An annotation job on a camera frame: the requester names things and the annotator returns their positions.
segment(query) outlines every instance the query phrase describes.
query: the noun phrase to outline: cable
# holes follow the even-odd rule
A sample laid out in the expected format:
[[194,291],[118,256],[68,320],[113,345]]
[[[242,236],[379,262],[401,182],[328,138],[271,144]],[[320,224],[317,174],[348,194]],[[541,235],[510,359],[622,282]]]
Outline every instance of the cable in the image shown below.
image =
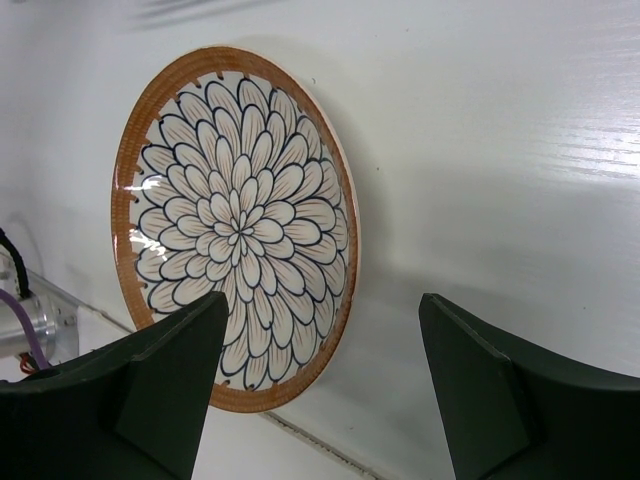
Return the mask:
[[31,291],[29,290],[29,277],[27,276],[27,268],[24,266],[22,256],[18,252],[18,249],[11,243],[7,234],[0,228],[0,245],[2,245],[11,255],[13,263],[16,266],[16,275],[18,277],[18,295],[20,298],[25,299],[31,297]]
[[41,370],[45,368],[49,368],[49,362],[47,362],[47,358],[44,356],[44,352],[42,351],[42,347],[40,346],[40,342],[38,342],[38,337],[36,336],[36,331],[31,325],[31,319],[29,318],[29,314],[24,309],[20,302],[13,298],[13,296],[0,288],[0,300],[6,303],[13,313],[16,314],[18,320],[22,324],[22,329],[24,330],[25,335],[27,336],[27,341],[29,342],[29,347],[31,348],[31,353],[33,354],[33,358],[38,364],[38,368]]

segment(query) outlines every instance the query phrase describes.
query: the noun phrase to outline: floral patterned plate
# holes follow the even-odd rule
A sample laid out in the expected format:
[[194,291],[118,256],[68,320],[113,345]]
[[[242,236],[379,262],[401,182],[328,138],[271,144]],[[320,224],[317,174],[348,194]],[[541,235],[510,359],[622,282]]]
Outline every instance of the floral patterned plate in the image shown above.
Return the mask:
[[270,410],[325,368],[358,275],[356,198],[328,120],[280,68],[230,47],[166,67],[125,128],[111,223],[138,328],[226,294],[213,405]]

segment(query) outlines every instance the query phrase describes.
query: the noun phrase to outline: ceramic plate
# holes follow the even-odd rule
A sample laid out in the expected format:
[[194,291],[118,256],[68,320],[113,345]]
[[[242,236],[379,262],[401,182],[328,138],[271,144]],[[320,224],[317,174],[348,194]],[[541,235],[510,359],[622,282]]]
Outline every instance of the ceramic plate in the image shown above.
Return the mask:
[[328,120],[279,67],[212,47],[165,68],[126,125],[111,222],[138,328],[226,294],[213,405],[270,410],[325,368],[358,274],[355,192]]

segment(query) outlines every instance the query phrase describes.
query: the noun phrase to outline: purple cable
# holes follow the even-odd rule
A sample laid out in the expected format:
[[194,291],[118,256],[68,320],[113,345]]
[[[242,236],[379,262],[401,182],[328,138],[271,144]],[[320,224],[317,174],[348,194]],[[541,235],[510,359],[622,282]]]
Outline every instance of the purple cable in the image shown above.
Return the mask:
[[13,296],[9,292],[1,288],[0,300],[9,305],[9,308],[13,310],[13,313],[15,313],[16,317],[18,317],[18,320],[20,320],[22,329],[27,336],[27,341],[29,342],[29,347],[31,348],[33,358],[38,364],[38,368],[40,368],[40,370],[49,368],[49,362],[47,362],[47,358],[42,352],[42,347],[40,346],[40,342],[38,341],[36,331],[33,328],[33,325],[31,325],[31,319],[29,318],[29,314],[27,313],[27,311],[22,305],[20,305],[20,302],[18,300],[13,298]]

